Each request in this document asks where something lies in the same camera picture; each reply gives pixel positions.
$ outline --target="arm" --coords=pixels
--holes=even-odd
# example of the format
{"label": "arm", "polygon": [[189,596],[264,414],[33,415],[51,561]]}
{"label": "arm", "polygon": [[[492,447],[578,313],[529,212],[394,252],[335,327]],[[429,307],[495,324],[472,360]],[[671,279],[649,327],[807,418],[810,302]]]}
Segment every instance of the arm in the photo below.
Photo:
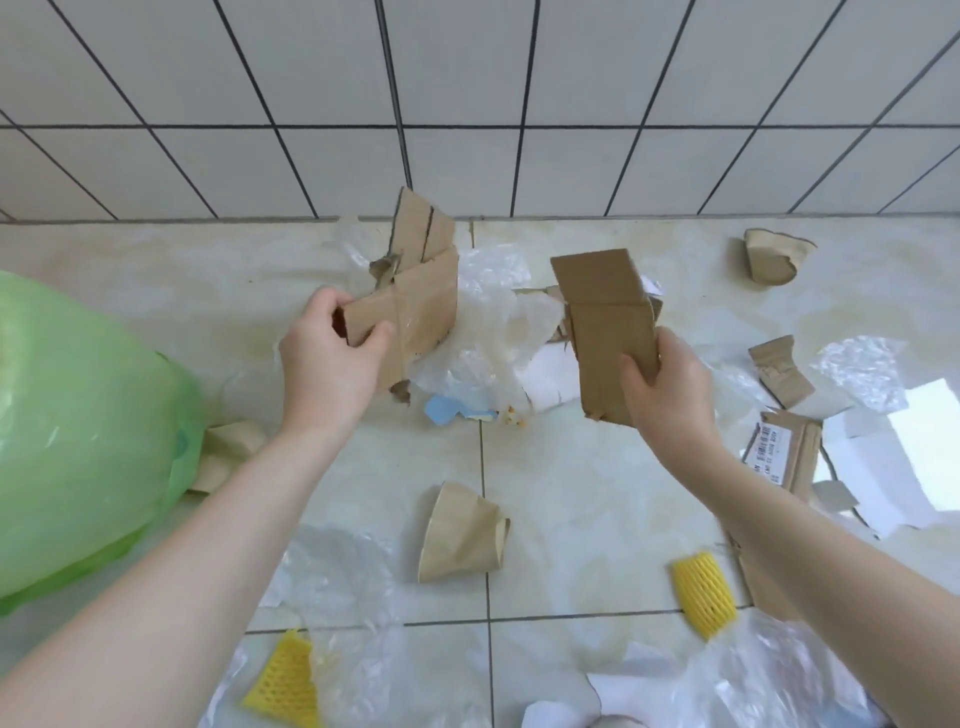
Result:
{"label": "arm", "polygon": [[649,386],[623,356],[621,384],[636,429],[663,466],[749,549],[900,728],[960,724],[960,598],[727,452],[710,373],[669,329],[658,341],[656,382]]}
{"label": "arm", "polygon": [[283,423],[163,544],[0,683],[4,726],[196,726],[318,480],[370,402],[392,331],[333,330],[314,294],[280,344]]}

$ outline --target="green plastic bag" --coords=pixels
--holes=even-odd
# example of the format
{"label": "green plastic bag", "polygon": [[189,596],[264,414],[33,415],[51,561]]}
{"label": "green plastic bag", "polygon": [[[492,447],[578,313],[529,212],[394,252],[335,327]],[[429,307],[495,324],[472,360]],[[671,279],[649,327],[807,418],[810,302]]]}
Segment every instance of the green plastic bag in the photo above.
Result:
{"label": "green plastic bag", "polygon": [[0,615],[126,554],[193,482],[204,427],[180,365],[0,271]]}

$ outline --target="beige floor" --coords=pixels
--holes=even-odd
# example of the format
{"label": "beige floor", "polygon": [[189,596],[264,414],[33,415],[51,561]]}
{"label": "beige floor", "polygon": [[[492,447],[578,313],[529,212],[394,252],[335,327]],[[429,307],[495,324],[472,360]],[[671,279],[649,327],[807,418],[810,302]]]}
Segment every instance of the beige floor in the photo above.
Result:
{"label": "beige floor", "polygon": [[[736,236],[767,227],[820,245],[779,289],[743,276]],[[370,224],[385,247],[389,226]],[[211,417],[276,422],[273,346],[321,283],[352,280],[328,224],[0,226],[0,267],[109,312],[201,379]],[[666,291],[663,321],[692,343],[747,346],[797,336],[803,363],[830,341],[869,333],[909,343],[908,386],[946,377],[960,388],[960,220],[717,219],[458,224],[462,249],[516,244],[533,285],[553,282],[551,255],[629,249]],[[715,519],[657,464],[634,432],[583,418],[574,403],[524,429],[459,420],[436,428],[415,400],[377,400],[310,501],[305,522],[337,523],[392,544],[399,563],[408,668],[418,715],[476,703],[517,726],[540,699],[589,707],[580,670],[618,658],[629,640],[675,651],[699,646],[678,615],[666,564],[722,539]],[[829,408],[829,401],[818,406]],[[725,442],[741,449],[756,412],[718,401]],[[819,414],[830,414],[824,411]],[[504,569],[434,585],[414,583],[431,495],[456,479],[513,519]],[[0,671],[99,593],[189,515],[186,498],[123,563],[0,620]],[[960,594],[960,517],[902,529],[879,547]],[[739,576],[718,557],[737,601]],[[223,725],[263,725],[231,703],[277,639],[297,624],[260,610],[244,639],[248,667],[228,694]]]}

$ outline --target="hand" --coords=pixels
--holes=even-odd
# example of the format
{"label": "hand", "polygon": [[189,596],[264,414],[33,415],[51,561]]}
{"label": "hand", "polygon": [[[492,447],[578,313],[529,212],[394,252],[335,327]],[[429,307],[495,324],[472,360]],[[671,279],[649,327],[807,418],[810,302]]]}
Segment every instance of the hand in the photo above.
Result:
{"label": "hand", "polygon": [[657,329],[660,373],[647,384],[627,354],[620,386],[640,436],[668,470],[704,450],[722,449],[713,420],[713,380],[693,349],[666,327]]}
{"label": "hand", "polygon": [[349,435],[370,404],[394,326],[380,322],[363,345],[352,348],[333,328],[334,311],[352,300],[335,288],[319,289],[280,342],[281,432],[333,427]]}

